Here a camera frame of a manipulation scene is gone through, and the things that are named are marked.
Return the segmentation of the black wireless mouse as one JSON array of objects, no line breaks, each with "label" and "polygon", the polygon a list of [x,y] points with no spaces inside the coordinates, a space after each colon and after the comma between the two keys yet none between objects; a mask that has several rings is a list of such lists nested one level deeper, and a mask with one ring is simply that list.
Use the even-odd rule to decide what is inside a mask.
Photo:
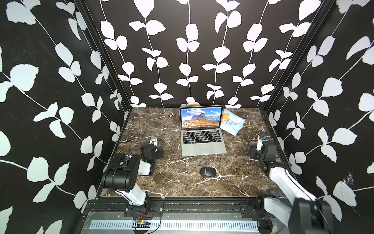
[{"label": "black wireless mouse", "polygon": [[216,177],[217,171],[213,167],[202,167],[200,169],[200,175],[206,178]]}]

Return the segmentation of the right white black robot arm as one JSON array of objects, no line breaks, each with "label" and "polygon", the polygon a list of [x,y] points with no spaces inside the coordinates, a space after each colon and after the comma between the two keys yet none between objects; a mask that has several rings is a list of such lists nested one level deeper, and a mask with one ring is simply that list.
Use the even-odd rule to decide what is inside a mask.
[{"label": "right white black robot arm", "polygon": [[277,218],[291,234],[334,234],[331,206],[319,201],[303,188],[282,163],[276,161],[277,146],[264,139],[257,145],[248,145],[246,154],[257,160],[261,170],[280,188],[289,204],[275,195],[259,195],[253,212],[265,213]]}]

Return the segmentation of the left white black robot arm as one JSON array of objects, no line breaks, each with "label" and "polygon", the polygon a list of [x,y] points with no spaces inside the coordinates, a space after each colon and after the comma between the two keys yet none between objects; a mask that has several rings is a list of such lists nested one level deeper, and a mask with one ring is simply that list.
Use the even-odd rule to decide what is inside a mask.
[{"label": "left white black robot arm", "polygon": [[147,193],[136,183],[137,177],[152,175],[163,154],[163,147],[154,144],[143,145],[139,155],[115,154],[102,176],[102,187],[120,194],[130,205],[145,205]]}]

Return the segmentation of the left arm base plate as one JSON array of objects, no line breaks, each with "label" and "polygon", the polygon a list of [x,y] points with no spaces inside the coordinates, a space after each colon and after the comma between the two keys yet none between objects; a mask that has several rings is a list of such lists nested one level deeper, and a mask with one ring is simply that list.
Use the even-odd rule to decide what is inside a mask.
[{"label": "left arm base plate", "polygon": [[124,212],[124,217],[138,218],[142,215],[145,218],[160,217],[163,215],[164,203],[146,201],[141,206],[128,205]]}]

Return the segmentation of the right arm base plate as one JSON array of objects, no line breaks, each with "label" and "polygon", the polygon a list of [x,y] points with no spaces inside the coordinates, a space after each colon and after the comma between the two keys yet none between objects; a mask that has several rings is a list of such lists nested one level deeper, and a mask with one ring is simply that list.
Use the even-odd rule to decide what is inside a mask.
[{"label": "right arm base plate", "polygon": [[241,213],[243,218],[253,219],[272,219],[273,215],[265,210],[265,207],[259,203],[239,203],[236,209]]}]

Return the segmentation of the silver laptop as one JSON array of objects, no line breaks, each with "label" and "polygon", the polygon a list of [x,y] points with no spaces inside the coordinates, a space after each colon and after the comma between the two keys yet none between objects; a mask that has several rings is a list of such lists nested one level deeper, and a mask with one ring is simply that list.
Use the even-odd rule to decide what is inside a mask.
[{"label": "silver laptop", "polygon": [[222,105],[179,108],[183,157],[227,153],[221,130]]}]

